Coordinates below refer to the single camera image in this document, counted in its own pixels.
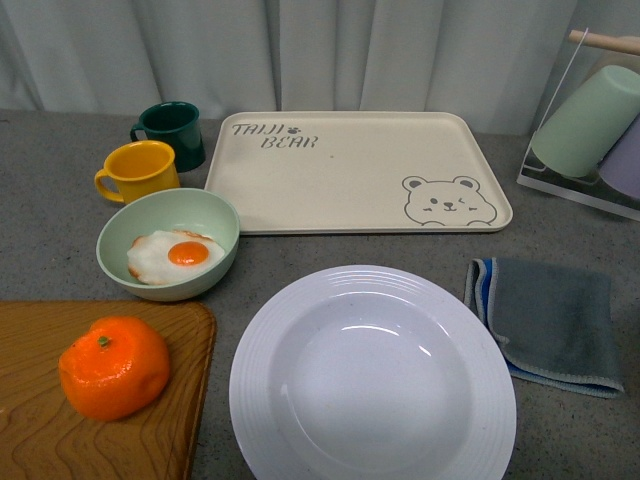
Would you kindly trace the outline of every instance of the fried egg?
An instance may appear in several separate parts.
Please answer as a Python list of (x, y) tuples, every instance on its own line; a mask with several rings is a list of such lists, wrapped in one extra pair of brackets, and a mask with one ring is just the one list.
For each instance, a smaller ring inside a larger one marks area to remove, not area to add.
[(136, 238), (127, 252), (129, 273), (148, 285), (167, 285), (216, 265), (224, 249), (210, 237), (186, 230), (157, 230)]

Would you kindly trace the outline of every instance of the table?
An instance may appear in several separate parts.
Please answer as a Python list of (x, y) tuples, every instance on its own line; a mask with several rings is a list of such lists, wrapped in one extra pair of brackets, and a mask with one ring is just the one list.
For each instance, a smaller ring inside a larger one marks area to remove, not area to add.
[[(0, 110), (0, 300), (135, 299), (96, 261), (98, 234), (120, 207), (92, 183), (108, 153), (129, 141), (134, 121)], [(204, 187), (220, 123), (202, 121), (209, 160), (180, 174), (183, 186)], [(514, 210), (500, 232), (241, 238), (229, 273), (196, 299), (216, 315), (218, 335), (193, 479), (254, 478), (233, 434), (229, 372), (245, 327), (281, 288), (325, 268), (373, 264), (422, 276), (462, 299), (469, 262), (491, 256), (610, 275), (627, 389), (605, 400), (514, 379), (518, 430), (505, 478), (640, 478), (640, 223), (517, 185), (526, 137), (476, 138)]]

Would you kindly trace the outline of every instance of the beige tray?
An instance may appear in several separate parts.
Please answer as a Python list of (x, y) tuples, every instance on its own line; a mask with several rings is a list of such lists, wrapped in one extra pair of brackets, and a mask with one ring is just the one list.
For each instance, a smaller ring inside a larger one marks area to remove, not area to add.
[(205, 190), (243, 234), (487, 232), (511, 206), (466, 123), (448, 113), (239, 113)]

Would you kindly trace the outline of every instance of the wooden rod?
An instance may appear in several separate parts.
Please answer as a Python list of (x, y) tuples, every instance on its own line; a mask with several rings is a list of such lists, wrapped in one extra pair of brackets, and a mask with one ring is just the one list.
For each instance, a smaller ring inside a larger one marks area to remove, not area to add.
[[(573, 43), (580, 43), (583, 36), (584, 32), (581, 32), (579, 30), (571, 30), (571, 33), (569, 33), (569, 41)], [(602, 48), (603, 50), (611, 50), (612, 52), (640, 55), (640, 41), (636, 42), (634, 40), (628, 40), (625, 38), (598, 35), (597, 33), (587, 33), (587, 35), (584, 37), (582, 45)]]

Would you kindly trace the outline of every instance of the towel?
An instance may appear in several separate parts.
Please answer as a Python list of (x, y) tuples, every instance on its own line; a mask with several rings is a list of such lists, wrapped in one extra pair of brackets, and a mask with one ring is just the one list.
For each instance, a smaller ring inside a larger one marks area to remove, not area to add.
[(474, 259), (464, 303), (497, 342), (513, 377), (570, 392), (624, 393), (608, 276), (512, 258)]

